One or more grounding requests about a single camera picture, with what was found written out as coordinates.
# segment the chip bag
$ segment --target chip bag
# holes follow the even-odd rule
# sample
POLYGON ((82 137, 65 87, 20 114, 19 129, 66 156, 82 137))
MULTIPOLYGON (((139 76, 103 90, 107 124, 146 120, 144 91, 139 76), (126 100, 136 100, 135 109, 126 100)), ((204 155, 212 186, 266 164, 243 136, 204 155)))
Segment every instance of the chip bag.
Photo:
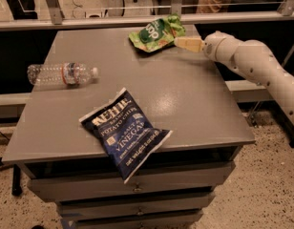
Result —
POLYGON ((139 32, 131 32, 129 38, 136 48, 154 52, 174 45, 175 37, 184 35, 185 28, 181 25, 179 16, 172 14, 153 21, 139 32))
POLYGON ((154 128, 126 89, 79 121, 100 140, 124 183, 172 133, 154 128))

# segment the plastic bottle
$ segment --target plastic bottle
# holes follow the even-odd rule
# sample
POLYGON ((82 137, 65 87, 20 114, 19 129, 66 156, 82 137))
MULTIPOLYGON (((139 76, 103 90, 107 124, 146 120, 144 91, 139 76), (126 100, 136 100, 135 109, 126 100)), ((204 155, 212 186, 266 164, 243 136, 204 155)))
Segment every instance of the plastic bottle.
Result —
POLYGON ((30 65, 28 78, 32 85, 79 85, 98 77, 97 68, 80 63, 30 65))

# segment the gray tabletop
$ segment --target gray tabletop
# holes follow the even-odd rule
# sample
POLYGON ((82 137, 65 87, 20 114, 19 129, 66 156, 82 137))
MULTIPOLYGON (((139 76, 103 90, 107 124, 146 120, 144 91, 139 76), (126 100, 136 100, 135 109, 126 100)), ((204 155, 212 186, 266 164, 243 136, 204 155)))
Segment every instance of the gray tabletop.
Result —
POLYGON ((202 53, 175 47, 152 54, 138 52, 128 34, 139 30, 60 31, 47 63, 86 63, 98 67, 99 78, 76 89, 35 87, 3 160, 106 156, 78 119, 107 103, 123 87, 155 127, 174 131, 158 152, 254 142, 213 62, 202 53))

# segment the desk drawer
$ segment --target desk drawer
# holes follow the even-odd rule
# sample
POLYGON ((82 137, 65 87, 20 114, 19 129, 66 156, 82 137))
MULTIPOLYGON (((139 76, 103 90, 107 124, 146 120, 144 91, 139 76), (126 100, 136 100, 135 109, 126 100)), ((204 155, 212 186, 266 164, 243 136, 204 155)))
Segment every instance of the desk drawer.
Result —
POLYGON ((147 169, 123 184, 119 174, 33 179, 29 188, 44 201, 69 201, 223 184, 235 165, 224 163, 147 169))
POLYGON ((140 217, 159 212, 201 209, 208 206, 214 198, 210 190, 210 188, 196 188, 62 202, 62 205, 58 206, 58 213, 65 220, 79 221, 124 216, 140 217))
POLYGON ((76 229, 147 229, 147 227, 193 223, 202 216, 199 210, 160 213, 142 217, 92 219, 76 223, 76 229))

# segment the speckled floor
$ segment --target speckled floor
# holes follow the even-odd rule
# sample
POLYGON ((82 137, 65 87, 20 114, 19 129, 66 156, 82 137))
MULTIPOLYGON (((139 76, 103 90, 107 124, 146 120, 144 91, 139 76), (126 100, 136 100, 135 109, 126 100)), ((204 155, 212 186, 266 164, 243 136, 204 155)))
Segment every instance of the speckled floor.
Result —
MULTIPOLYGON (((294 229, 294 149, 276 122, 274 113, 260 109, 258 128, 251 127, 256 143, 242 148, 235 158, 236 169, 216 196, 203 209, 202 218, 192 225, 157 227, 157 229, 294 229)), ((0 125, 0 131, 11 136, 16 128, 0 125)), ((8 142, 0 136, 0 156, 8 142)), ((0 171, 0 229, 61 229, 55 205, 44 203, 28 188, 23 174, 23 194, 11 194, 12 169, 0 171)))

